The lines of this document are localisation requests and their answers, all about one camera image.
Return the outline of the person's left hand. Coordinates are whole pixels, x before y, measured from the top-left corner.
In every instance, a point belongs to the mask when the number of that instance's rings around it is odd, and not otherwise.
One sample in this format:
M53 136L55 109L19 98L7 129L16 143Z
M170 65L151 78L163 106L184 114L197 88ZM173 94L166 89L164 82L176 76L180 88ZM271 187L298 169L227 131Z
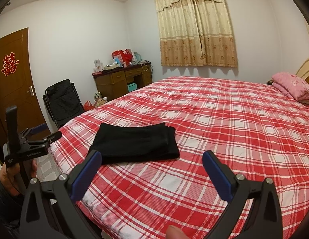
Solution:
M6 163L2 165L0 170L0 182L2 183L5 190L12 196L20 194L21 189L15 181L15 176L20 173L20 164L17 163L14 166L7 167Z

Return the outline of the person's right hand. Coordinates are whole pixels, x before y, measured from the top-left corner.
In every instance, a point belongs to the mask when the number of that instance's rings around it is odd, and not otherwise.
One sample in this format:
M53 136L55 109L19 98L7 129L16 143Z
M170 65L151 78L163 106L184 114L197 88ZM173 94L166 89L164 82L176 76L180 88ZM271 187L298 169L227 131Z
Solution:
M189 239L189 237L174 225L169 225L166 230L166 239Z

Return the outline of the person's left forearm dark sleeve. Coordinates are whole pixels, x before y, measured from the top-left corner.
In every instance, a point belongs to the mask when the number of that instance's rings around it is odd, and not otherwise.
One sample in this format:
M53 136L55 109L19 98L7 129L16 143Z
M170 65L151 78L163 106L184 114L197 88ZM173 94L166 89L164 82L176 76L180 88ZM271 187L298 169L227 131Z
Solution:
M0 181L0 238L20 238L22 204L23 197L11 195Z

